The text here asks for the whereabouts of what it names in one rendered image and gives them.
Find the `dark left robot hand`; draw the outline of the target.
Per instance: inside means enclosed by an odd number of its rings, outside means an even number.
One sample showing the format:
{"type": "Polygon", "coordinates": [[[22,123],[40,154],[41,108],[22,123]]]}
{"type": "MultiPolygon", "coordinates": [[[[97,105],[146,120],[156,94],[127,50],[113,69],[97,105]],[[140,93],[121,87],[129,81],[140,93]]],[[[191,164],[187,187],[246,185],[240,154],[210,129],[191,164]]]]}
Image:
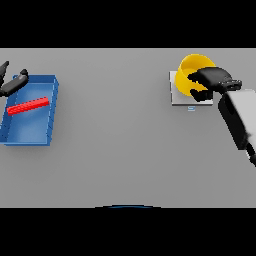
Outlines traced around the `dark left robot hand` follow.
{"type": "Polygon", "coordinates": [[[23,69],[16,78],[5,83],[4,78],[8,66],[8,61],[5,61],[2,65],[0,65],[0,97],[9,97],[19,89],[23,88],[29,81],[28,71],[23,69]]]}

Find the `red beaker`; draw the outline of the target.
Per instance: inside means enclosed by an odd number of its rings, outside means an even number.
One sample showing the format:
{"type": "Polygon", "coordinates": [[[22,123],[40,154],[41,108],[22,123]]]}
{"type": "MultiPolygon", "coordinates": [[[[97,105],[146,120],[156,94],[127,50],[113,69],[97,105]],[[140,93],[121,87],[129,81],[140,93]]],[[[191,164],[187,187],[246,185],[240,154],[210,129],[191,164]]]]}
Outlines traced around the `red beaker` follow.
{"type": "Polygon", "coordinates": [[[49,105],[49,99],[47,97],[43,97],[43,98],[38,98],[38,99],[34,99],[31,101],[10,106],[7,108],[7,113],[9,116],[11,116],[11,115],[27,112],[27,111],[48,106],[48,105],[49,105]]]}

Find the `pale square measuring scale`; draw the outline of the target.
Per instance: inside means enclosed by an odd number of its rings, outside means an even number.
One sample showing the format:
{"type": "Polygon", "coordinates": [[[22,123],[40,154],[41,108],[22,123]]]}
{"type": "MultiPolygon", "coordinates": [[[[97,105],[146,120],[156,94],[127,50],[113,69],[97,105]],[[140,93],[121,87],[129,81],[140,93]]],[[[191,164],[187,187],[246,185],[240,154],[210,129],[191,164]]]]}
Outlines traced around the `pale square measuring scale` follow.
{"type": "Polygon", "coordinates": [[[211,106],[212,100],[197,102],[193,97],[182,94],[175,85],[175,71],[169,72],[171,104],[173,106],[211,106]]]}

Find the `yellow bowl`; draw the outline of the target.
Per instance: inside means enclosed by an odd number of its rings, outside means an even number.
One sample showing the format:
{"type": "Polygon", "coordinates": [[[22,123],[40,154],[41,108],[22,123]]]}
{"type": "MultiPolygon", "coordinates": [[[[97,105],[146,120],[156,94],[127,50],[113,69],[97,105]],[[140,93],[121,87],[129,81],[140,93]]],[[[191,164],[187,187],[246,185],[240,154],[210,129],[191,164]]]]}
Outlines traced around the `yellow bowl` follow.
{"type": "Polygon", "coordinates": [[[175,75],[175,85],[184,95],[191,97],[190,90],[205,90],[205,87],[198,82],[192,82],[188,75],[205,67],[215,67],[215,63],[207,56],[201,54],[190,54],[183,58],[175,75]]]}

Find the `blue tray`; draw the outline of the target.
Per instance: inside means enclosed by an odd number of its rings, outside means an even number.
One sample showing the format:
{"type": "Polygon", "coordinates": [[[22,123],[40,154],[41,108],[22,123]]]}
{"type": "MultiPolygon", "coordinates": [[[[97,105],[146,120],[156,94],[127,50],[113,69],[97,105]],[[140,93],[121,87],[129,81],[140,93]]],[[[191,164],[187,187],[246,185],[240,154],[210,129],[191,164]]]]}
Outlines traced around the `blue tray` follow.
{"type": "Polygon", "coordinates": [[[59,83],[55,75],[30,75],[28,83],[6,99],[0,123],[0,144],[6,146],[49,146],[59,83]],[[47,97],[48,106],[9,116],[7,108],[47,97]]]}

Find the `dark right robot hand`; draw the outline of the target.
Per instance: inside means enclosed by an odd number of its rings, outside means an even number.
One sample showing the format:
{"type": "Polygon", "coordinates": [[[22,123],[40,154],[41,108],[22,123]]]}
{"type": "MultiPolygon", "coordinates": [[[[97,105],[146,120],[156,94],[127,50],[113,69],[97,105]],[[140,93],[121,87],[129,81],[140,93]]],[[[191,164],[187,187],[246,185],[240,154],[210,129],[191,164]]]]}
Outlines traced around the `dark right robot hand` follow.
{"type": "Polygon", "coordinates": [[[231,74],[220,67],[200,68],[187,76],[192,82],[198,82],[204,89],[191,89],[190,94],[197,101],[212,100],[213,93],[221,95],[228,91],[237,91],[242,87],[242,81],[233,79],[231,74]]]}

